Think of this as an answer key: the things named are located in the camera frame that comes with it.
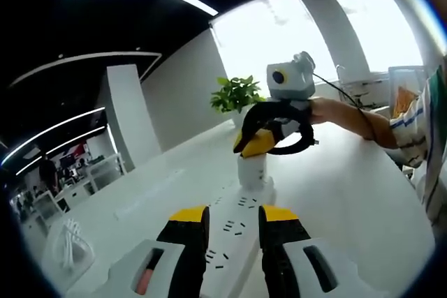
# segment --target white table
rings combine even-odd
[[[127,173],[120,153],[113,154],[102,161],[87,166],[86,172],[91,180],[94,192],[98,192],[98,190],[104,188],[112,181],[120,178],[122,174]]]
[[[69,292],[91,292],[102,285],[110,265],[143,239],[155,239],[178,209],[211,203],[225,188],[239,187],[232,153],[236,134],[230,121],[200,134],[113,182],[58,220],[48,241],[64,219],[74,218],[96,254],[95,263]],[[302,153],[268,156],[276,205],[297,213],[311,236],[323,237],[347,253],[371,286],[397,296],[434,250],[430,223],[414,190],[373,142],[333,124],[316,126],[315,136],[320,145]],[[51,243],[45,247],[44,271],[50,255]],[[260,262],[241,297],[268,297]]]
[[[78,183],[63,188],[54,197],[54,201],[59,202],[65,200],[68,207],[73,209],[90,196],[90,192],[87,190],[87,184],[94,185],[91,178],[81,179]]]

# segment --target striped shirt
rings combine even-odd
[[[418,167],[426,162],[425,183],[416,186],[416,192],[434,223],[447,201],[446,190],[439,183],[447,139],[447,84],[441,66],[409,110],[390,120],[390,127],[408,165]]]

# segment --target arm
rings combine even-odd
[[[374,137],[369,124],[357,108],[326,98],[315,98],[310,101],[313,124],[329,121],[367,140]],[[396,138],[390,128],[390,121],[379,114],[368,111],[363,111],[363,113],[374,128],[377,143],[385,148],[397,148]]]

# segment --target black ceiling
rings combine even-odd
[[[248,0],[201,0],[223,13]],[[105,67],[153,61],[108,57],[41,71],[11,87],[19,76],[62,58],[96,52],[160,52],[163,61],[208,28],[210,15],[180,0],[5,0],[6,46],[0,76],[0,140],[11,150],[23,140],[95,106]],[[91,117],[58,128],[40,145],[52,148],[91,129]],[[0,145],[0,156],[7,149]],[[26,160],[11,160],[17,171]]]

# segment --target sleeve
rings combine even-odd
[[[423,92],[405,113],[390,120],[390,128],[397,146],[411,167],[418,167],[427,156],[427,123],[424,115]]]

